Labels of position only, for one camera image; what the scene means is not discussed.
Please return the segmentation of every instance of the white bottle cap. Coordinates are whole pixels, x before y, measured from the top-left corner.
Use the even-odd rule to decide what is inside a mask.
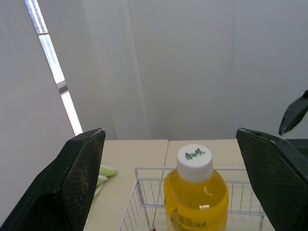
[[[187,181],[204,181],[213,174],[210,150],[199,144],[182,147],[178,152],[177,171]]]

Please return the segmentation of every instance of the tabletop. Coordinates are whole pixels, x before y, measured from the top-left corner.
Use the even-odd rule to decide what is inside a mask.
[[[168,141],[105,141],[102,164],[118,174],[93,200],[85,231],[116,231],[133,187],[136,166],[164,166]]]
[[[101,192],[93,200],[85,231],[116,231],[136,180],[135,167],[175,167],[178,150],[187,144],[206,146],[212,153],[215,167],[244,167],[236,140],[106,141],[102,164],[115,167],[118,174],[104,183]],[[162,177],[161,172],[157,171],[147,171],[147,174],[151,177],[159,174],[157,177]],[[241,180],[242,177],[247,178],[242,175],[232,177],[239,177]]]

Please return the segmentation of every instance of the white wall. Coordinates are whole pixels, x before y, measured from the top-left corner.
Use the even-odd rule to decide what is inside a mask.
[[[137,60],[123,0],[39,0],[83,130],[146,139]]]
[[[233,138],[233,1],[130,3],[151,138]]]
[[[236,1],[235,124],[277,135],[308,89],[308,1]],[[286,138],[308,138],[308,116]]]
[[[83,129],[104,126],[109,139],[277,135],[308,87],[307,1],[38,3]]]
[[[151,138],[278,135],[308,88],[308,2],[130,0]],[[308,137],[308,118],[286,137]]]
[[[0,225],[74,136],[22,0],[0,2]]]

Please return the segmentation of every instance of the white wire basket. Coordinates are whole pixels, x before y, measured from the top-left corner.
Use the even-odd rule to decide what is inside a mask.
[[[137,167],[118,231],[167,231],[164,177],[172,167]],[[227,231],[274,231],[245,168],[216,168],[229,188]]]

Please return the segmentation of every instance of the plastic bottle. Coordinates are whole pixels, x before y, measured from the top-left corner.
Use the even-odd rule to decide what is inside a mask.
[[[191,144],[178,152],[177,168],[164,181],[168,231],[224,231],[229,191],[213,169],[212,154]]]

